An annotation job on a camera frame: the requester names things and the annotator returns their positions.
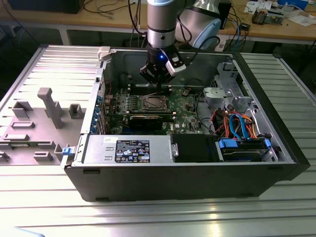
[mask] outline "side panel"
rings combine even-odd
[[[68,167],[86,201],[258,197],[297,165]]]
[[[244,77],[247,80],[246,84],[248,84],[248,87],[250,87],[249,89],[253,92],[252,96],[259,101],[260,106],[262,107],[262,111],[264,111],[264,113],[267,115],[273,128],[275,129],[291,158],[299,163],[299,166],[297,166],[297,168],[284,179],[292,180],[299,174],[301,174],[304,170],[309,168],[311,165],[307,161],[302,150],[295,142],[291,133],[285,126],[281,117],[277,113],[276,109],[274,108],[268,96],[265,94],[262,87],[260,86],[260,83],[254,76],[253,71],[251,71],[251,69],[248,67],[242,55],[240,53],[236,53],[235,58],[237,60],[238,66],[240,67]]]

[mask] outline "cpu socket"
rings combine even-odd
[[[146,111],[166,111],[168,110],[165,96],[144,96],[143,109]]]

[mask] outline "metal bracket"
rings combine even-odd
[[[172,152],[172,156],[173,156],[174,158],[179,155],[178,144],[172,144],[172,145],[171,145],[171,152]]]
[[[111,57],[111,48],[108,47],[108,46],[103,46],[103,47],[100,47],[99,48],[99,51],[98,51],[98,60],[100,62],[102,61],[106,61],[108,60],[110,57]]]

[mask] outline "gray plastic clip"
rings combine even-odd
[[[60,119],[60,111],[56,108],[55,102],[51,98],[52,92],[51,88],[41,87],[38,91],[38,98],[43,100],[55,128],[59,129],[62,128],[63,122]]]

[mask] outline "blue latch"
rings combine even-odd
[[[270,140],[269,140],[269,139],[266,139],[266,140],[265,140],[265,143],[266,143],[266,145],[267,145],[267,147],[268,147],[268,148],[270,148],[270,147],[271,147],[271,142],[270,142]]]
[[[219,141],[220,148],[238,148],[238,143],[234,139],[221,139]]]
[[[63,151],[61,152],[63,156],[74,156],[75,153],[76,153],[76,147],[65,147],[63,148]]]

